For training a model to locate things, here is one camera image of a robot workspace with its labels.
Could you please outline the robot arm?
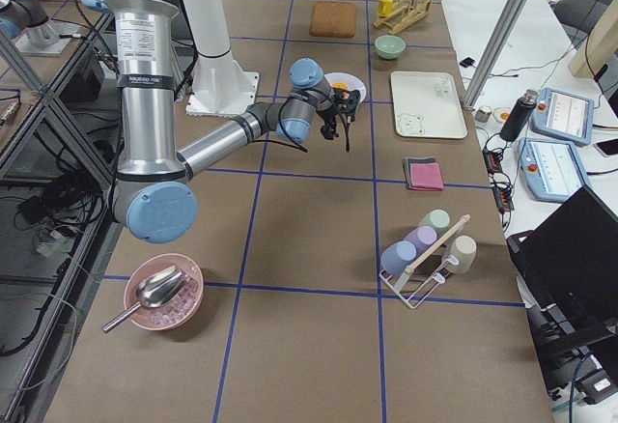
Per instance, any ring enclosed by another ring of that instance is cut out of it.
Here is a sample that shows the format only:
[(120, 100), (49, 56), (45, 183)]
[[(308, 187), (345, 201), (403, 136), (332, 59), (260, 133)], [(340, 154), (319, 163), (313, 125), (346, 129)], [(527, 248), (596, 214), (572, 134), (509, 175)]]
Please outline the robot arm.
[[(299, 145), (315, 117), (335, 121), (337, 95), (308, 58), (292, 65), (284, 101), (253, 100), (258, 76), (232, 56), (222, 0), (82, 1), (115, 19), (125, 147), (109, 196), (115, 219), (141, 240), (180, 238), (197, 215), (188, 182), (227, 155), (271, 131)], [(177, 14), (185, 15), (198, 54), (190, 108), (225, 117), (183, 148), (174, 132), (180, 75), (171, 33)]]

